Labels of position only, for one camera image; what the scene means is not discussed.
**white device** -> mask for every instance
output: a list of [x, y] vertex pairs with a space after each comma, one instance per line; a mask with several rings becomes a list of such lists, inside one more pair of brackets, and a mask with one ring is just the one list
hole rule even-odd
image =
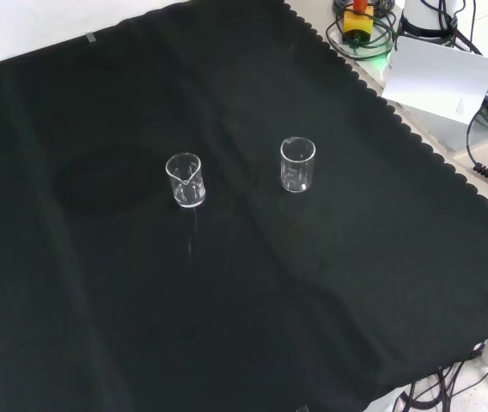
[[[439, 8], [438, 0], [425, 0], [425, 2], [436, 9]], [[460, 0], [447, 0], [447, 13], [454, 15], [461, 5]], [[406, 0], [403, 16], [416, 27], [430, 30], [440, 29], [438, 13], [429, 9], [420, 0]]]

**black fabric tablecloth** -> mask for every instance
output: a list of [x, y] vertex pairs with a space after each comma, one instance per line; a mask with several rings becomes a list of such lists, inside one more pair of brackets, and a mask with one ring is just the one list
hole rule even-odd
[[0, 411], [355, 412], [488, 337], [486, 200], [281, 2], [96, 38], [0, 63]]

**white paper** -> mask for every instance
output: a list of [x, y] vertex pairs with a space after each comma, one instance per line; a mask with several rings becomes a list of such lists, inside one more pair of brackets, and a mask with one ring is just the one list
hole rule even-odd
[[399, 37], [383, 98], [468, 124], [488, 90], [488, 58]]

